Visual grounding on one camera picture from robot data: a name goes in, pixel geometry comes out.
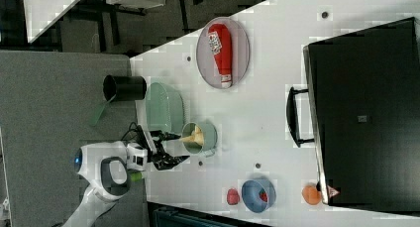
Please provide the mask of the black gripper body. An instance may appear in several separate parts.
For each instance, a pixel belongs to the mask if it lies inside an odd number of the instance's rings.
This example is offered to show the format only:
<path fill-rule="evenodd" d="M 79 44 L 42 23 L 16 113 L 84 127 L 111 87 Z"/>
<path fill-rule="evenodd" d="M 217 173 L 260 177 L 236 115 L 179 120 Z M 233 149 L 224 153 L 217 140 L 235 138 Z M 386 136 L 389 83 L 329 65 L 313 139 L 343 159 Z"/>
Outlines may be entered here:
<path fill-rule="evenodd" d="M 164 140 L 165 135 L 162 131 L 151 131 L 151 136 L 153 144 L 155 145 L 155 149 L 152 151 L 151 161 L 157 170 L 166 170 L 168 168 L 168 154 L 161 143 Z"/>

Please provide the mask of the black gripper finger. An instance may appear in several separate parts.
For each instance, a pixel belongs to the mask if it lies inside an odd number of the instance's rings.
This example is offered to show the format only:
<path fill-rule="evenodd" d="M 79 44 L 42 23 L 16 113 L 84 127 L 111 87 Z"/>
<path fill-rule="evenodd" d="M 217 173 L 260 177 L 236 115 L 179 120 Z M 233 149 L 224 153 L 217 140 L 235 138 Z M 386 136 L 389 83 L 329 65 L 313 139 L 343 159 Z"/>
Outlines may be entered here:
<path fill-rule="evenodd" d="M 166 155 L 163 159 L 162 159 L 162 168 L 164 170 L 171 170 L 174 167 L 178 166 L 179 164 L 183 163 L 184 161 L 186 161 L 188 159 L 188 156 L 176 156 L 173 157 L 171 155 Z"/>
<path fill-rule="evenodd" d="M 168 133 L 168 132 L 163 132 L 161 137 L 164 141 L 179 140 L 181 138 L 180 135 Z"/>

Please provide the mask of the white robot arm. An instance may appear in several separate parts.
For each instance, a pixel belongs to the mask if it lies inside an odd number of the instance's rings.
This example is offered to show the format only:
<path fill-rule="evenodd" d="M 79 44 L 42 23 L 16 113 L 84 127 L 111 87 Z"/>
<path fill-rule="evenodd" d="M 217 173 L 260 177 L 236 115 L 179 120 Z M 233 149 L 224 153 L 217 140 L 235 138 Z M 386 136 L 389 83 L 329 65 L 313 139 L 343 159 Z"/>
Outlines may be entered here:
<path fill-rule="evenodd" d="M 92 227 L 131 189 L 136 175 L 143 177 L 149 166 L 171 170 L 188 159 L 172 156 L 162 141 L 176 140 L 176 134 L 135 130 L 134 141 L 122 140 L 82 146 L 74 158 L 75 171 L 88 181 L 83 197 L 62 227 Z"/>

